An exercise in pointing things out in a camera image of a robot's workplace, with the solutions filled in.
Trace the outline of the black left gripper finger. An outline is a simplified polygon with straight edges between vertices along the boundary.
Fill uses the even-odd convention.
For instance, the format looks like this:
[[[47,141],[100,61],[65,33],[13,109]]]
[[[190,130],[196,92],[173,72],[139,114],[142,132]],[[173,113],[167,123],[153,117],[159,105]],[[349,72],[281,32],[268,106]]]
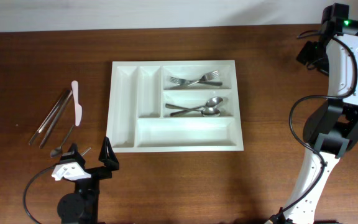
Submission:
[[[68,152],[63,153],[60,158],[60,164],[66,164],[71,162],[77,162],[79,165],[85,165],[83,156],[78,152],[78,146],[73,143]]]
[[[99,153],[99,161],[102,162],[105,168],[109,170],[119,170],[119,161],[107,136],[103,139],[101,151]]]

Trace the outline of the metal fork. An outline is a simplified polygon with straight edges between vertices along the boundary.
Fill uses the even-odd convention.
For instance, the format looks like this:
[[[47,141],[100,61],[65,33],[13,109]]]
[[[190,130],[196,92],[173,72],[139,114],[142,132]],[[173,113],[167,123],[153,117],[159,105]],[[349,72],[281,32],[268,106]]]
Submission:
[[[187,80],[187,79],[176,78],[176,77],[169,77],[169,81],[172,83],[179,84],[179,85],[184,85],[186,83],[194,82],[194,80]],[[197,80],[197,83],[205,84],[205,85],[212,85],[212,86],[222,86],[223,85],[222,82],[212,82],[212,81],[198,81]]]
[[[190,86],[196,83],[207,84],[212,86],[221,86],[222,85],[221,82],[212,82],[212,79],[217,78],[218,76],[219,76],[219,72],[215,70],[213,72],[205,73],[199,80],[186,83],[184,84],[184,86]]]

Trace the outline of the metal spoon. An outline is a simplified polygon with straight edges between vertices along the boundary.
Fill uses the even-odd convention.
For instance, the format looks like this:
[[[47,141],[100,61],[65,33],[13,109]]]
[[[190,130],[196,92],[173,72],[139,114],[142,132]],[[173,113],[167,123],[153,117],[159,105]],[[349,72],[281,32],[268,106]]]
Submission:
[[[202,116],[219,116],[221,114],[220,110],[218,109],[218,106],[220,103],[222,103],[224,100],[220,96],[215,96],[207,100],[207,102],[204,105],[196,106],[194,108],[185,108],[182,106],[176,106],[172,105],[170,103],[166,103],[165,107],[168,109],[176,109],[180,110],[177,112],[170,113],[170,116],[179,116],[190,112],[197,112],[200,113]]]
[[[179,116],[179,115],[182,115],[182,114],[185,114],[185,113],[190,113],[190,112],[200,113],[204,117],[220,116],[220,114],[221,114],[221,112],[217,108],[207,107],[207,106],[199,106],[199,107],[196,107],[196,108],[185,108],[185,107],[182,107],[182,106],[176,106],[176,105],[166,103],[165,107],[168,108],[168,109],[178,109],[178,110],[180,110],[180,111],[171,113],[170,116]]]

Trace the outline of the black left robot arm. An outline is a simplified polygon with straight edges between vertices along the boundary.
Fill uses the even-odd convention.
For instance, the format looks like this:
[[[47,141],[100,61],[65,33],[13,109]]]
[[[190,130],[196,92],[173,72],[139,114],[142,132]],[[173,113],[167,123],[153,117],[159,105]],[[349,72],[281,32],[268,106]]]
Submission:
[[[62,154],[52,177],[75,184],[74,192],[64,195],[58,203],[57,213],[62,223],[98,222],[99,182],[110,179],[112,172],[119,170],[119,161],[108,137],[103,139],[99,161],[102,166],[87,169],[75,143]]]

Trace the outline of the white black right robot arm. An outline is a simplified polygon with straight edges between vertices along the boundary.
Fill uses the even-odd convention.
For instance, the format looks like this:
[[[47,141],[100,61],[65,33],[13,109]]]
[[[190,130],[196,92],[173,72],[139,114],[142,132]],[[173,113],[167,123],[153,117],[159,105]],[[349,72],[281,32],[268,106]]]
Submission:
[[[334,3],[323,10],[318,30],[302,32],[307,41],[297,61],[329,78],[324,103],[306,120],[301,171],[284,207],[268,223],[314,223],[324,186],[340,159],[358,142],[358,21],[349,18],[347,4]]]

